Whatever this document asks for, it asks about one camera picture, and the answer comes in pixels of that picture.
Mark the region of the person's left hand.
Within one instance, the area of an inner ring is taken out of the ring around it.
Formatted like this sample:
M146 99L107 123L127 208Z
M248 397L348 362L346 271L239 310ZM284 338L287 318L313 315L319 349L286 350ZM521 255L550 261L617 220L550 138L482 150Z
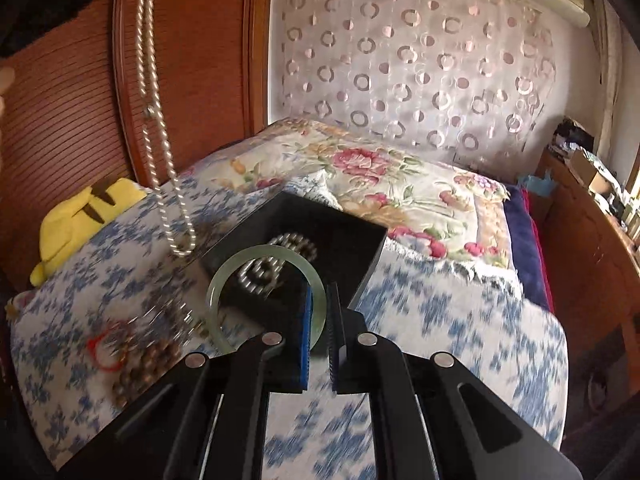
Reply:
M13 86L15 80L15 70L12 67L4 66L0 68L0 117L3 116L6 104L4 96Z

